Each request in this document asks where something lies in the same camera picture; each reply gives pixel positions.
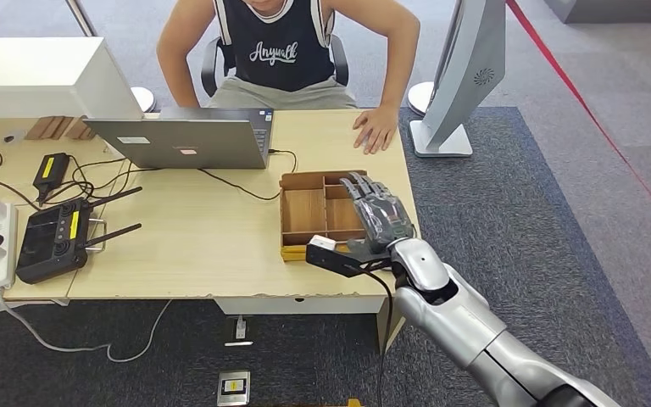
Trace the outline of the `person's left hand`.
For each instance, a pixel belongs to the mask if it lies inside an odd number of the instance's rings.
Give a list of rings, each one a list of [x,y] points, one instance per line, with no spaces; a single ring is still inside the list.
[[[359,132],[353,147],[361,148],[364,154],[385,151],[398,128],[398,111],[398,107],[379,106],[362,112],[353,123]]]

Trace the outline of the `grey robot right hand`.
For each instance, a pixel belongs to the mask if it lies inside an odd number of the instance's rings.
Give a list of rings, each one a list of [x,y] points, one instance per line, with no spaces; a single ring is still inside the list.
[[[352,257],[358,260],[390,257],[394,243],[415,237],[415,225],[406,208],[383,183],[355,171],[341,177],[339,182],[352,199],[365,231],[364,238],[348,240]]]

